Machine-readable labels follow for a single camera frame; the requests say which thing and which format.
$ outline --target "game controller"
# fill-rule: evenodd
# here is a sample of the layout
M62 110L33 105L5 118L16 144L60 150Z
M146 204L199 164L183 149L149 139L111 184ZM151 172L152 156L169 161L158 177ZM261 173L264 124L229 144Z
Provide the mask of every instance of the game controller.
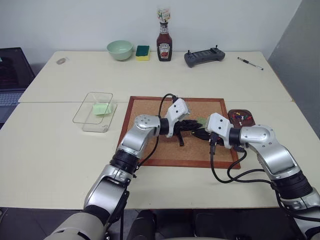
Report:
M218 45L212 47L208 50L197 51L197 52L188 52L184 54L184 60L186 64L192 68L197 64L203 64L212 61L221 61L225 58L225 53L218 49Z

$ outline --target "green sponge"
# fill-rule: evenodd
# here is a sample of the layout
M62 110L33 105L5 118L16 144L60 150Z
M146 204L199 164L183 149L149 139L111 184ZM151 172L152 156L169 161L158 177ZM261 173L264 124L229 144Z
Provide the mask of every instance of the green sponge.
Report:
M94 115L106 115L112 113L112 104L108 102L97 102L93 104Z
M149 61L150 47L139 45L136 48L135 59L138 61Z
M196 119L196 122L197 122L198 124L202 124L202 127L204 128L204 127L206 126L207 119L204 118L204 117L198 117L198 118Z

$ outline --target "black cable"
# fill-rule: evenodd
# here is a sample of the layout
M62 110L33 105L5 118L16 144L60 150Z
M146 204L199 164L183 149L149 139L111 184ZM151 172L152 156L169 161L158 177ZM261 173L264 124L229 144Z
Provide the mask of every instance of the black cable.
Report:
M282 202L280 200L280 194L278 191L275 191L275 196L276 196L276 201L278 202L279 207L286 213L288 214L290 217L293 217L295 219L301 219L301 220L305 220L305 221L311 221L311 222L320 222L320 218L316 218L316 217L308 217L308 216L300 216L297 215L293 212L291 212L289 209L287 209L285 206L282 205Z
M220 183L223 183L223 184L228 184L228 183L231 183L233 181L235 182L240 182L240 183L267 183L270 185L270 187L272 189L274 189L273 187L273 184L271 181L268 181L268 180L264 180L264 179L252 179L252 180L239 180L238 178L244 176L244 175L247 175L247 174L250 174L250 173L254 173L254 172L264 172L265 170L263 169L251 169L251 170L248 170L248 171L245 171L235 177L232 177L230 175L230 171L231 169L237 165L238 163L240 163L243 159L246 158L247 156L247 151L246 150L243 150L244 152L244 155L237 161L233 162L227 169L227 175L228 177L230 178L229 180L222 180L220 179L217 174L216 174L216 171L215 171L215 166L214 166L214 154L215 154L215 151L216 151L216 144L217 144L217 139L218 139L218 135L216 133L212 133L211 136L210 136L210 165L211 165L211 171L214 175L214 177L220 182ZM279 207L281 209L284 210L284 212L289 215L290 217L292 218L296 218L296 219L301 219L301 220L305 220L305 221L311 221L311 222L320 222L320 218L316 218L316 217L307 217L307 216L300 216L300 215L297 215L293 212L291 212L290 210L288 210L285 206L282 205L282 202L280 200L280 194L278 191L275 191L275 196L276 196L276 200L277 200L277 203L279 205Z
M105 228L105 232L107 232L109 230L109 228L111 227L112 223L109 223L108 226L106 226Z
M237 165L238 163L240 163L243 159L246 158L246 156L247 156L247 151L246 151L246 150L243 150L243 152L244 152L244 155L243 155L239 160L233 162L233 163L228 167L228 169L227 169L227 171L226 171L226 174L228 175L228 177L229 177L230 179L234 180L235 182L239 182L239 183L267 183L267 184L270 184L270 185L271 185L272 183L271 183L270 181L264 180L264 179L252 179L252 180L240 180L240 179L238 179L238 178L241 178L242 176L247 175L247 174L250 174L250 173L264 172L265 170L263 170L263 169L251 169L251 170L245 171L245 172L243 172L243 173L241 173L241 174L239 174L239 175L237 175L237 176L235 176L235 177L232 177L232 176L230 175L231 169L232 169L235 165Z
M168 97L168 96L171 96L174 102L177 100L177 96L176 96L176 95L173 95L172 93L167 93L166 95L164 95L163 98L161 99L160 106L159 106L159 111L158 111L158 116L159 116L159 117L161 117L162 104L164 103L164 100L165 100L166 97ZM150 154L149 154L143 161L141 161L141 162L137 165L137 168L135 169L134 172L136 172L136 171L154 154L154 152L155 152L156 149L157 149L158 143L159 143L159 136L156 137L156 141L155 141L155 145L154 145L154 147L153 147L153 150L150 152Z
M215 154L215 151L216 151L216 146L214 146L213 144L210 144L210 165L211 165L211 171L214 175L214 177L220 182L220 183L223 183L223 184L228 184L228 183L231 183L233 181L235 182L240 182L240 183L267 183L267 184L271 184L270 181L268 180L264 180L264 179L252 179L252 180L239 180L238 178L241 178L242 176L244 175L247 175L247 174L250 174L250 173L254 173L254 172L264 172L263 169L252 169L252 170L248 170L248 171L245 171L235 177L232 177L230 175L230 170L235 166L237 165L238 163L240 163L243 159L246 158L247 156L247 151L246 150L243 150L244 152L244 155L237 161L233 162L228 170L227 170L227 175L228 177L230 178L229 180L222 180L218 177L216 171L215 171L215 166L214 166L214 154Z
M122 210L121 219L120 219L120 240L124 240L124 216L125 210Z

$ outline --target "clear plastic container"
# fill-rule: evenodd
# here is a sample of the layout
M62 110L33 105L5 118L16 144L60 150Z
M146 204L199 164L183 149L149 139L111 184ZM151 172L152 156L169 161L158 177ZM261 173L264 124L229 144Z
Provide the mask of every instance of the clear plastic container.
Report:
M72 121L85 132L107 132L117 108L112 98L112 93L88 92Z

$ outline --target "cork board with wooden frame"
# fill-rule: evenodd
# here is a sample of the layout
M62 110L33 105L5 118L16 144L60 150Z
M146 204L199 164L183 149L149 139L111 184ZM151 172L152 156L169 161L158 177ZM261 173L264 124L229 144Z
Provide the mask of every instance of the cork board with wooden frame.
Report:
M118 145L126 132L134 125L134 119L141 114L158 115L161 97L131 96L126 110ZM186 119L197 120L207 118L212 113L219 113L228 118L225 101L223 98L183 98L188 105L190 115ZM162 104L161 116L167 113L172 104L170 97ZM145 166L166 166L166 167L192 167L210 168L210 146L207 141L191 135L191 131L183 131L182 137L184 146L179 145L177 136L167 138L159 136L159 143L151 158L144 163ZM142 161L154 148L156 137L149 140L143 154ZM214 155L214 167L227 169L233 162L238 160L238 154L233 149L226 149L217 145Z

